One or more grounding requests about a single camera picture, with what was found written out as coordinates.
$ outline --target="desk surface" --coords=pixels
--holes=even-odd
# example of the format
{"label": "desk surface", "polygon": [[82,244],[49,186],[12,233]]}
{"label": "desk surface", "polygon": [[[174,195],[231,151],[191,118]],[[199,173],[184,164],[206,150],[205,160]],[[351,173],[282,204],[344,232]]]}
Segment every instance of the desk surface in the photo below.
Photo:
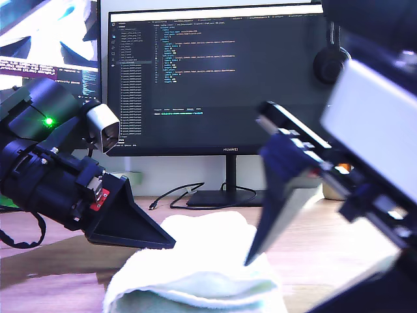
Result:
{"label": "desk surface", "polygon": [[[176,211],[152,198],[137,203],[157,223],[167,216],[199,216],[212,211]],[[337,214],[338,201],[318,200],[306,206],[267,252],[283,282],[289,313],[305,312],[314,303],[365,271],[397,248],[368,221],[347,223]],[[234,208],[256,225],[260,208]],[[36,220],[26,213],[0,215],[1,228],[15,241],[37,241]],[[136,250],[95,246],[80,231],[68,231],[47,219],[40,247],[12,249],[0,243],[0,312],[101,312],[111,277]]]}

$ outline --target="monitor bezel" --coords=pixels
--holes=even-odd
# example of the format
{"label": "monitor bezel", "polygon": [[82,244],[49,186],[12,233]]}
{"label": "monitor bezel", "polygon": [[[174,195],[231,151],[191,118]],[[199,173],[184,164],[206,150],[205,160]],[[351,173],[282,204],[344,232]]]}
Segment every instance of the monitor bezel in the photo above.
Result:
{"label": "monitor bezel", "polygon": [[[201,7],[201,8],[165,8],[155,10],[124,10],[124,11],[109,11],[108,25],[110,27],[111,15],[113,14],[128,14],[128,13],[148,13],[148,12],[178,12],[191,10],[218,10],[218,9],[233,9],[233,8],[263,8],[263,7],[298,7],[298,6],[321,6],[317,3],[277,3],[266,5],[233,5],[224,7]],[[108,55],[110,54],[110,36],[108,36]],[[108,88],[107,96],[109,95],[109,75],[107,78]],[[198,156],[198,155],[257,155],[263,144],[259,145],[219,145],[219,146],[195,146],[195,147],[117,147],[111,149],[107,155],[110,157],[165,157],[165,156]]]}

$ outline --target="monitor stand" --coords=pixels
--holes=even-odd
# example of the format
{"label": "monitor stand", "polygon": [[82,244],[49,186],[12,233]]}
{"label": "monitor stand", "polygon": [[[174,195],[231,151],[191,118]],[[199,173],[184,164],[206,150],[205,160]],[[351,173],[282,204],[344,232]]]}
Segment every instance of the monitor stand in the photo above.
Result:
{"label": "monitor stand", "polygon": [[188,200],[189,207],[221,207],[223,205],[239,204],[239,207],[261,207],[263,191],[256,190],[256,197],[247,202],[253,196],[253,192],[236,188],[236,155],[226,155],[226,190],[199,190]]}

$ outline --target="sidebar file list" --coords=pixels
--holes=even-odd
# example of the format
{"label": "sidebar file list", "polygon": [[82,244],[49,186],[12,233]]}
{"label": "sidebar file list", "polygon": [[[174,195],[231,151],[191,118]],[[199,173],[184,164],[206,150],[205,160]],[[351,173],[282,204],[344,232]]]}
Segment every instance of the sidebar file list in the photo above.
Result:
{"label": "sidebar file list", "polygon": [[132,46],[141,42],[141,32],[124,28],[120,39],[121,139],[142,134],[142,64],[132,55]]}

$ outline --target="black cable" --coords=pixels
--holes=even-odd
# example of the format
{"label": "black cable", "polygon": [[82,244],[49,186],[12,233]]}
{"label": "black cable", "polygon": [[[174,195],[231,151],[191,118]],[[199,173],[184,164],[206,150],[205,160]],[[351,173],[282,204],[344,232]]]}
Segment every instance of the black cable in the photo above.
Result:
{"label": "black cable", "polygon": [[1,213],[13,213],[13,212],[25,212],[19,207],[7,207],[5,205],[0,205],[0,214]]}
{"label": "black cable", "polygon": [[[195,183],[195,184],[189,184],[189,185],[184,185],[184,186],[180,186],[180,187],[174,188],[173,190],[170,190],[169,192],[166,192],[162,196],[158,197],[155,201],[153,201],[151,203],[151,205],[149,206],[149,209],[150,210],[155,209],[155,207],[158,204],[158,201],[159,200],[161,200],[162,198],[166,197],[167,195],[171,194],[174,191],[177,191],[179,189],[183,189],[183,188],[186,188],[186,187],[191,187],[191,186],[194,186],[191,189],[191,191],[194,191],[195,189],[200,188],[203,185],[204,185],[204,183]],[[220,187],[220,190],[223,190],[223,187],[225,185],[226,185],[226,183],[223,183],[222,186]],[[174,201],[172,201],[169,204],[169,207],[171,209],[187,209],[187,210],[196,210],[196,211],[218,210],[218,209],[225,209],[225,208],[228,208],[228,207],[238,207],[239,205],[248,203],[249,201],[252,201],[253,199],[255,199],[255,197],[256,197],[256,191],[254,191],[253,189],[245,188],[245,187],[241,187],[241,186],[234,186],[234,187],[237,188],[237,189],[242,189],[242,190],[246,190],[246,191],[253,192],[253,196],[250,197],[250,198],[248,198],[248,199],[246,199],[246,200],[243,200],[241,202],[236,202],[236,203],[232,203],[232,204],[228,204],[228,205],[223,205],[223,206],[219,206],[219,207],[188,207],[188,206],[185,207],[185,206],[175,205],[178,201],[180,201],[181,199],[183,199],[183,197],[185,197],[187,194],[189,194],[189,192],[187,191],[187,192],[183,193],[181,196],[179,196],[177,199],[175,199]]]}

